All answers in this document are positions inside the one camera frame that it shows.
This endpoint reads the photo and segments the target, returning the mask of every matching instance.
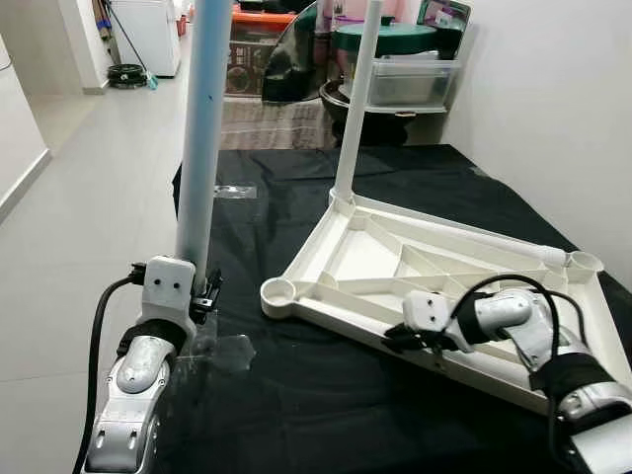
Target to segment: white pole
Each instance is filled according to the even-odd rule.
[[[364,108],[368,99],[368,87],[371,80],[373,57],[377,48],[377,38],[381,25],[383,0],[369,0],[366,7],[362,39],[357,52],[354,88],[347,114],[343,147],[340,151],[338,173],[334,185],[334,197],[345,201],[352,199],[352,182],[356,170],[357,151],[364,122]]]
[[[196,266],[199,294],[206,278],[233,2],[197,0],[196,6],[176,258]]]

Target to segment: white plastic stand base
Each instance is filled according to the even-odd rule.
[[[403,322],[402,302],[412,290],[435,291],[455,302],[484,278],[521,274],[577,300],[593,354],[632,388],[632,372],[597,279],[601,270],[597,258],[582,252],[567,256],[365,197],[354,196],[352,203],[332,197],[285,273],[262,285],[261,301],[271,318],[298,316],[543,413],[545,398],[530,391],[511,342],[480,345],[471,355],[424,350],[396,355],[381,344],[383,335]],[[487,289],[512,285],[523,283],[504,281]],[[573,307],[556,302],[562,324],[577,333]]]

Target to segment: plastic storage bin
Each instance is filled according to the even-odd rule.
[[[375,59],[369,89],[370,107],[443,109],[458,61]]]
[[[226,72],[226,95],[259,97],[264,73],[280,35],[292,14],[244,12],[235,5]]]

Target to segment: wall baseboard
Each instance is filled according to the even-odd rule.
[[[107,80],[100,87],[83,87],[83,93],[86,96],[103,96],[106,94],[106,89],[110,85],[110,81]]]
[[[16,204],[20,202],[20,199],[27,193],[46,165],[50,163],[51,159],[52,154],[50,150],[46,148],[11,189],[0,197],[0,223],[11,213]]]

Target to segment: black tablecloth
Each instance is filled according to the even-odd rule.
[[[215,202],[211,265],[225,277],[219,333],[248,335],[257,355],[245,372],[200,362],[176,373],[179,388],[165,397],[158,471],[558,472],[542,417],[298,319],[263,316],[259,286],[284,271],[326,209],[338,154],[221,153],[218,183],[256,186],[259,196]],[[354,188],[574,249],[449,146],[364,149]],[[607,275],[601,283],[631,357],[632,297]]]

